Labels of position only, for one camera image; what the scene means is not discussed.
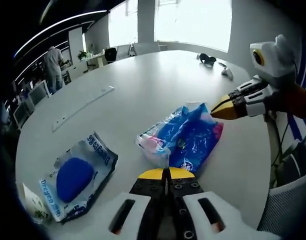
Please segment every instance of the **round table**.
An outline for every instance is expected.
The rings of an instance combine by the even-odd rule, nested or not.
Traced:
[[[136,135],[164,119],[186,102],[213,106],[224,94],[248,81],[247,72],[226,64],[234,80],[221,75],[223,67],[208,68],[196,53],[163,51],[120,60],[72,81],[39,103],[23,126],[17,149],[16,179],[42,196],[38,180],[53,169],[56,157],[95,131],[119,159],[115,172],[85,215],[64,225],[54,221],[48,233],[57,239],[96,239],[96,209],[120,192],[128,192],[137,176],[155,168],[143,160]],[[91,103],[55,132],[53,122],[101,87],[115,90]],[[222,137],[198,181],[241,211],[246,224],[257,228],[269,189],[270,147],[262,116],[224,122]]]

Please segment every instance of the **headphones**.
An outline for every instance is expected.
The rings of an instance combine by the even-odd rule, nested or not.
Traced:
[[[201,53],[199,55],[199,60],[204,63],[204,64],[207,64],[207,65],[214,65],[214,63],[216,62],[216,58],[213,57],[213,56],[208,56],[207,54],[203,54]]]

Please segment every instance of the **blue plastic bag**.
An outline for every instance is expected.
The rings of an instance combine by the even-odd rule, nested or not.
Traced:
[[[195,173],[221,137],[223,123],[212,119],[205,104],[188,103],[137,137],[144,155],[158,167]]]

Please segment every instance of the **bright window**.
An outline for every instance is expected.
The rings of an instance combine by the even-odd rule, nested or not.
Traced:
[[[156,41],[228,52],[231,22],[231,0],[156,0]]]
[[[109,46],[137,43],[138,0],[126,0],[109,14]]]

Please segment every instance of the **blue sponge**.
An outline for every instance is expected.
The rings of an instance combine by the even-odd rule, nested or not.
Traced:
[[[88,162],[73,157],[59,169],[56,178],[57,196],[70,203],[90,183],[94,169]]]

